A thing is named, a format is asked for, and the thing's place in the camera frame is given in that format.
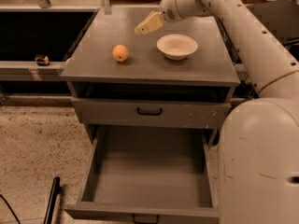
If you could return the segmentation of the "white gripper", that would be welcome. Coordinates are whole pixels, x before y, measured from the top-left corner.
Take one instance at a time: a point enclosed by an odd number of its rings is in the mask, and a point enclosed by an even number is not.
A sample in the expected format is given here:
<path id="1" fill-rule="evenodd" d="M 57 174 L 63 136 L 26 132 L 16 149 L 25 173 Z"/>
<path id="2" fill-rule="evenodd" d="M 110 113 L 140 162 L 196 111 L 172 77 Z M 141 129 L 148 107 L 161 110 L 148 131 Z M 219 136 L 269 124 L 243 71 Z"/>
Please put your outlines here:
<path id="1" fill-rule="evenodd" d="M 159 5 L 160 12 L 151 13 L 140 22 L 135 28 L 136 35 L 147 35 L 164 26 L 164 20 L 175 22 L 180 20 L 176 0 L 161 0 Z"/>

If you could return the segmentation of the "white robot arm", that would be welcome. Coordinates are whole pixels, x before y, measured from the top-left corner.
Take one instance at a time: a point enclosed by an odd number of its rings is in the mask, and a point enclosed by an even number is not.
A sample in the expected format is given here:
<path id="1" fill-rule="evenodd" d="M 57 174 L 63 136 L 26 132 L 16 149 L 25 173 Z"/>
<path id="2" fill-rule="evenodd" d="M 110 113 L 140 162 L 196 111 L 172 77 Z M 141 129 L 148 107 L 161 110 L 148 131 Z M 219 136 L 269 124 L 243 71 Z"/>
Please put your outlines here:
<path id="1" fill-rule="evenodd" d="M 237 106 L 221 128 L 220 224 L 299 224 L 297 60 L 241 0 L 161 0 L 135 32 L 208 14 L 222 21 L 258 95 Z"/>

